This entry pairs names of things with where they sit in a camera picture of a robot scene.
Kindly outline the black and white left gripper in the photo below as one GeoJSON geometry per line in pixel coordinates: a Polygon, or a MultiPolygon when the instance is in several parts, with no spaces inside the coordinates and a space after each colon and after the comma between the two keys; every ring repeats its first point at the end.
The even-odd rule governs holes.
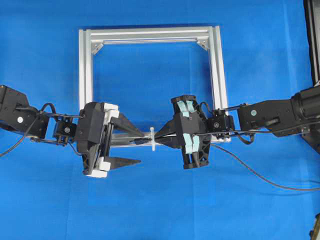
{"type": "Polygon", "coordinates": [[[122,157],[103,156],[104,132],[113,129],[123,134],[112,134],[112,145],[141,145],[150,141],[129,119],[119,112],[119,106],[106,102],[89,102],[80,111],[74,141],[82,157],[83,171],[87,177],[105,178],[110,170],[139,164],[141,161],[122,157]]]}

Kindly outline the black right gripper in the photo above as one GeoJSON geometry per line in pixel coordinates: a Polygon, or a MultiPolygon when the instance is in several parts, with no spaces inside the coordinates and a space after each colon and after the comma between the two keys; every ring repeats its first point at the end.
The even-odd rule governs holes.
{"type": "Polygon", "coordinates": [[[171,103],[173,119],[154,135],[155,142],[172,149],[177,149],[179,144],[185,170],[207,166],[211,136],[208,135],[207,117],[196,97],[182,95],[172,98],[171,103]]]}

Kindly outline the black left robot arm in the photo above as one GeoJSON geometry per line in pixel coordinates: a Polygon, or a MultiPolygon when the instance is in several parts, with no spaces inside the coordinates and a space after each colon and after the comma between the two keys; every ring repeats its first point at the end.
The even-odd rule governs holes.
{"type": "Polygon", "coordinates": [[[140,163],[109,155],[114,130],[144,137],[114,104],[89,102],[78,115],[59,114],[52,103],[36,109],[24,93],[1,85],[0,127],[37,143],[63,147],[75,143],[73,150],[81,156],[88,177],[105,178],[110,170],[140,163]]]}

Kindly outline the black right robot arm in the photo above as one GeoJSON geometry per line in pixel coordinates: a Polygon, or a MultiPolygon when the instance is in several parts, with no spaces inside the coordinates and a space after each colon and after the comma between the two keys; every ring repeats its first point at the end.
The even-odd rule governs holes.
{"type": "Polygon", "coordinates": [[[171,99],[174,115],[154,136],[157,143],[180,149],[183,168],[209,164],[212,137],[224,140],[237,136],[250,145],[261,128],[276,137],[296,135],[303,128],[320,127],[320,88],[302,90],[284,100],[266,100],[255,104],[210,110],[208,117],[194,95],[171,99]]]}

